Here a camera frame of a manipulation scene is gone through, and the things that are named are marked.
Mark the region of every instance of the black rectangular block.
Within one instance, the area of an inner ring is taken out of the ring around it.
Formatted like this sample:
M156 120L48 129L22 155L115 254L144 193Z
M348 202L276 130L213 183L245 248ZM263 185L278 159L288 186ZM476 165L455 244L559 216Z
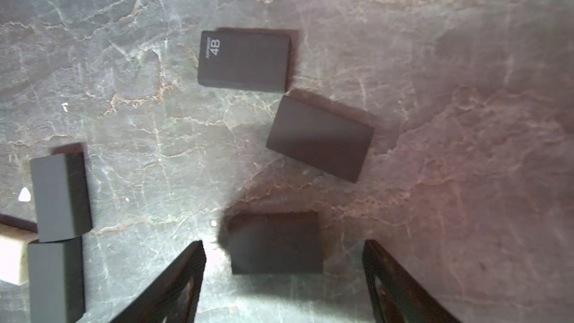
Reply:
M40 242L69 240L92 229L84 155L30 161Z
M28 244L32 323L74 323L82 318L82 237Z
M287 34L204 31L197 81L214 88L284 93L290 46Z
M240 214L228 233L233 274L323 273L316 212Z
M372 127L284 96L267 148L357 182L373 133Z

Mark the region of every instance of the gray marble surface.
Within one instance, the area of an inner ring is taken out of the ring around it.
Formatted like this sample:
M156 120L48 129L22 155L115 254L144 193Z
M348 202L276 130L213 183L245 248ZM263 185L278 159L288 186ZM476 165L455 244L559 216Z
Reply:
M375 238L463 322L574 313L574 0L0 0L0 212L82 141L87 312L106 323L191 241L197 322L373 321ZM265 148L281 95L197 84L202 30L294 35L289 95L375 127L357 184ZM236 212L317 210L325 274L231 276ZM0 282L0 321L29 321Z

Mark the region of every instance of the gray block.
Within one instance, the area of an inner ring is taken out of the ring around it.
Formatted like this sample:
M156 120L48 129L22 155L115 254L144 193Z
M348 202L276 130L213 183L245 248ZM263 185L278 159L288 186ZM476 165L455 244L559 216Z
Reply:
M84 155L30 161L40 242L69 240L92 229Z
M284 33L204 31L197 82L203 86L285 92L291 39Z
M28 245L32 323L74 323L86 311L82 237Z
M357 182L374 129L284 96L267 148Z
M233 274L323 273L316 212L239 214L228 232Z

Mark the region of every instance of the white eraser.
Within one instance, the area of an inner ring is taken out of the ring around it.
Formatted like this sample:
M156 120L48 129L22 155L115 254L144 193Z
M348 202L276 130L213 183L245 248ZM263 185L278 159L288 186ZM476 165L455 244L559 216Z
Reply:
M28 281L28 243L37 239L37 233L0 224L0 281Z

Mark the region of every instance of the dark block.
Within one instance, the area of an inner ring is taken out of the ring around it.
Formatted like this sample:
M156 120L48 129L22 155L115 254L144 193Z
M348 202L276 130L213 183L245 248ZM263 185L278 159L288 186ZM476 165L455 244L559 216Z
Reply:
M290 46L287 34L204 31L197 81L214 88L284 93Z
M372 127L284 96L267 148L357 182L373 132Z
M73 323L82 318L82 238L28 244L32 323Z
M193 323L204 270L203 243L192 242L110 323Z
M228 232L233 274L323 273L316 212L240 214Z
M90 232L90 200L84 155L58 154L30 161L40 242L69 240Z

